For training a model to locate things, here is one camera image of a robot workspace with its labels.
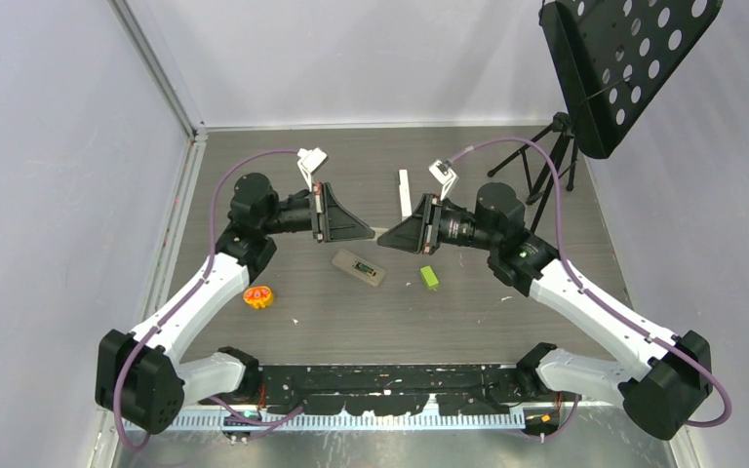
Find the slim white remote control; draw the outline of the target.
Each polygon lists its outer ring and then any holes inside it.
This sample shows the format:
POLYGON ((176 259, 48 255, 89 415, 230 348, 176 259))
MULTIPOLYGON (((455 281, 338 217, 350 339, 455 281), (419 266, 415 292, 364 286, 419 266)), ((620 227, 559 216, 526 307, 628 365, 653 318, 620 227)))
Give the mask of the slim white remote control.
POLYGON ((413 212, 409 173, 406 169, 398 171, 398 193, 401 219, 407 219, 413 212))

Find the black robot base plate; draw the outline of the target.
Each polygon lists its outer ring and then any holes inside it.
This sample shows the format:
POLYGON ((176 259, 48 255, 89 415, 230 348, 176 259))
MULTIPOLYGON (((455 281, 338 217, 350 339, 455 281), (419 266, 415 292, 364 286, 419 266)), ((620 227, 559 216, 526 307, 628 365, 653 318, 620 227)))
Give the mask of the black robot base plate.
POLYGON ((221 393, 229 405, 285 415, 416 415, 437 406, 443 416, 503 414, 524 402, 554 410, 572 395, 536 384, 512 365, 264 366, 238 390, 221 393))

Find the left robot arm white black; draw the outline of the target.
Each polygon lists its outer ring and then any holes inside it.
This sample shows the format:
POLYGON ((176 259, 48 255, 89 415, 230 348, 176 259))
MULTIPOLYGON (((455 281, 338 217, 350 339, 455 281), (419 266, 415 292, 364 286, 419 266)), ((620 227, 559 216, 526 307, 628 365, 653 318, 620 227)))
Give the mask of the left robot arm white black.
POLYGON ((375 231, 316 182, 281 198, 260 173, 236 180, 228 222, 195 275, 131 331, 109 331, 99 343, 96 402, 115 423, 149 435, 166 430, 189 404, 229 396, 251 402, 261 386, 259 363, 236 348, 184 362, 196 336, 247 290, 277 251, 274 235, 307 232, 319 243, 371 240, 375 231))

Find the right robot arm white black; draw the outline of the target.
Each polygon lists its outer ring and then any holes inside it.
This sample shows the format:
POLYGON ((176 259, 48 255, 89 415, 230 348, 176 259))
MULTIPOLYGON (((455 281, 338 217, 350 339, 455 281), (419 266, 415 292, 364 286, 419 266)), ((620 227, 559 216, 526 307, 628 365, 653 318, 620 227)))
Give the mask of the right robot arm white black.
POLYGON ((622 408, 645 433, 671 440, 710 396, 710 344, 696 331, 676 334, 640 316, 584 277, 525 226, 525 206, 507 184, 483 185, 474 211, 434 194, 381 234, 380 246, 433 254, 442 245, 488 252, 504 285, 568 319, 611 354, 600 360, 551 343, 534 347, 517 367, 531 400, 570 392, 622 408))

